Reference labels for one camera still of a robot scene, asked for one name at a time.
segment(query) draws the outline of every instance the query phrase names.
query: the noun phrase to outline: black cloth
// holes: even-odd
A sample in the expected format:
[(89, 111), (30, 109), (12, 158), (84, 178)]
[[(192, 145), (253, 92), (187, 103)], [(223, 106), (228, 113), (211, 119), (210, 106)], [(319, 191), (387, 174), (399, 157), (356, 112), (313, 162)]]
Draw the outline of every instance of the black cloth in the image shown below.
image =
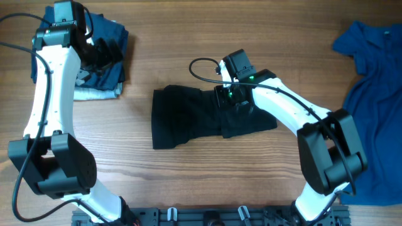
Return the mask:
[(277, 127), (275, 117), (251, 104), (221, 110), (215, 91), (179, 85), (154, 90), (151, 121), (154, 149), (174, 148), (197, 137), (230, 138)]

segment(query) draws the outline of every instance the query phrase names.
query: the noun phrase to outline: wooden table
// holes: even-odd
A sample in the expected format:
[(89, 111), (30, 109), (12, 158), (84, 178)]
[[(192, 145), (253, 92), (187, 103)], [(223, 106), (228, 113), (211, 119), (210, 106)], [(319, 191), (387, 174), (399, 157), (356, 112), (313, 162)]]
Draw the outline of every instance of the wooden table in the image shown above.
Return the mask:
[[(0, 16), (39, 16), (51, 0), (2, 0)], [(331, 44), (354, 20), (385, 26), (401, 22), (397, 1), (82, 1), (129, 31), (128, 80), (116, 100), (74, 103), (77, 139), (95, 156), (98, 177), (131, 207), (251, 207), (288, 205), (301, 192), (294, 135), (282, 124), (273, 131), (222, 139), (204, 137), (172, 150), (153, 150), (151, 103), (154, 89), (169, 84), (211, 90), (188, 72), (197, 57), (220, 60), (240, 48), (258, 70), (268, 68), (292, 90), (336, 110), (359, 77), (351, 58)], [(30, 46), (39, 22), (13, 18), (0, 24), (0, 40)], [(17, 170), (8, 142), (21, 139), (35, 86), (29, 54), (0, 47), (0, 225), (22, 225), (11, 212)], [(213, 65), (196, 73), (216, 78)], [(35, 196), (23, 184), (19, 209), (32, 217), (60, 200)], [(69, 225), (74, 206), (32, 225)], [(353, 225), (399, 225), (402, 206), (351, 206)]]

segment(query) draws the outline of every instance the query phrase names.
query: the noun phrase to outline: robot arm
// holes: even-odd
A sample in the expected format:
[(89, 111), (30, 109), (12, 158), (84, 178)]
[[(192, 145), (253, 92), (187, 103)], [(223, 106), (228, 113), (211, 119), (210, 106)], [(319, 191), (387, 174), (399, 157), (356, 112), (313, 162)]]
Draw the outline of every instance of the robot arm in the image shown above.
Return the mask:
[[(87, 43), (84, 7), (79, 3), (55, 3), (55, 22), (49, 28), (36, 31), (34, 45), (37, 54), (47, 62), (52, 74), (50, 80), (47, 80), (45, 67), (37, 60), (32, 113), (24, 130), (24, 139), (10, 142), (9, 158), (20, 170), (32, 140), (38, 133), (46, 84), (50, 82), (46, 126), (40, 136), (36, 156), (28, 160), (30, 164), (24, 179), (37, 195), (48, 195), (53, 199), (60, 198), (65, 201), (80, 200), (108, 222), (129, 222), (130, 219), (125, 216), (132, 219), (134, 216), (125, 213), (128, 207), (122, 198), (112, 194), (97, 180), (95, 159), (75, 139), (72, 123), (75, 79), (80, 68), (103, 70), (121, 61), (121, 52), (114, 40), (106, 42), (100, 39), (95, 42), (95, 46)], [(41, 157), (48, 149), (53, 151), (54, 157)], [(87, 213), (94, 223), (103, 223), (88, 209), (76, 205)]]
[[(269, 70), (257, 72), (244, 50), (231, 53), (219, 63), (217, 70), (225, 82), (242, 82), (267, 85), (291, 94), (311, 108), (335, 133), (342, 144), (346, 164), (356, 177), (367, 168), (367, 159), (357, 133), (352, 116), (341, 109), (331, 112), (316, 106), (287, 88)], [(336, 199), (336, 193), (349, 183), (345, 167), (334, 150), (328, 149), (328, 139), (322, 125), (298, 102), (283, 94), (264, 87), (245, 87), (240, 85), (221, 85), (215, 88), (220, 107), (228, 107), (243, 102), (251, 102), (281, 121), (298, 137), (301, 170), (307, 183), (294, 203), (295, 211), (305, 224), (319, 220), (322, 213)]]

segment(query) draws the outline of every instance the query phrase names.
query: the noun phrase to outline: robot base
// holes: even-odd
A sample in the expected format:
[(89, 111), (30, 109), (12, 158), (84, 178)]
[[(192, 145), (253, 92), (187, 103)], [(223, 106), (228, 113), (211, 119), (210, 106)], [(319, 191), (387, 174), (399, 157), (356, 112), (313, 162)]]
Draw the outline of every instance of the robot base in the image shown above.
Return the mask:
[[(140, 219), (142, 226), (207, 226), (205, 216), (218, 213), (225, 226), (243, 226), (239, 212), (235, 208), (215, 209), (179, 209), (177, 222), (169, 222), (168, 210), (158, 208), (131, 208)], [(290, 219), (290, 206), (270, 206), (265, 208), (250, 208), (249, 223), (251, 226), (286, 226), (291, 225), (285, 219)], [(90, 217), (83, 211), (74, 211), (71, 226), (95, 226)], [(348, 206), (332, 206), (332, 211), (314, 226), (350, 226)]]

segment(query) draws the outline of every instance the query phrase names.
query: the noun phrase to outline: fabric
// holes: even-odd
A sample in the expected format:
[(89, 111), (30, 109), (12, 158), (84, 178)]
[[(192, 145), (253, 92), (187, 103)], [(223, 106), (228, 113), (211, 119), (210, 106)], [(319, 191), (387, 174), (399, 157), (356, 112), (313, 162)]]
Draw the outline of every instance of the fabric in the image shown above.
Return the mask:
[(96, 90), (92, 88), (76, 87), (74, 100), (106, 100), (115, 99), (121, 95), (123, 83), (118, 83), (114, 90)]
[(154, 149), (174, 148), (197, 137), (230, 138), (277, 126), (275, 117), (251, 104), (220, 110), (215, 91), (179, 85), (154, 90), (151, 121)]
[(402, 24), (374, 28), (354, 22), (333, 49), (353, 57), (357, 73), (364, 76), (344, 108), (355, 120), (368, 169), (356, 179), (357, 196), (345, 195), (341, 201), (402, 203)]
[[(115, 39), (124, 56), (126, 54), (128, 43), (128, 31), (124, 29), (124, 26), (105, 19), (103, 15), (91, 13), (91, 17), (94, 22), (94, 34), (92, 39), (94, 41), (98, 38), (103, 38), (105, 40)], [(50, 22), (55, 21), (53, 7), (46, 7), (44, 18)], [(85, 14), (85, 21), (87, 26), (90, 27), (88, 14)], [(42, 22), (40, 28), (46, 27), (48, 27), (48, 25)], [(31, 78), (33, 82), (36, 83), (36, 59), (34, 56), (32, 57)], [(80, 85), (80, 87), (93, 88), (97, 90), (115, 90), (117, 84), (124, 82), (125, 79), (122, 62), (119, 62), (112, 68), (108, 68), (102, 76), (97, 76), (93, 73), (90, 78), (85, 81), (85, 83)]]

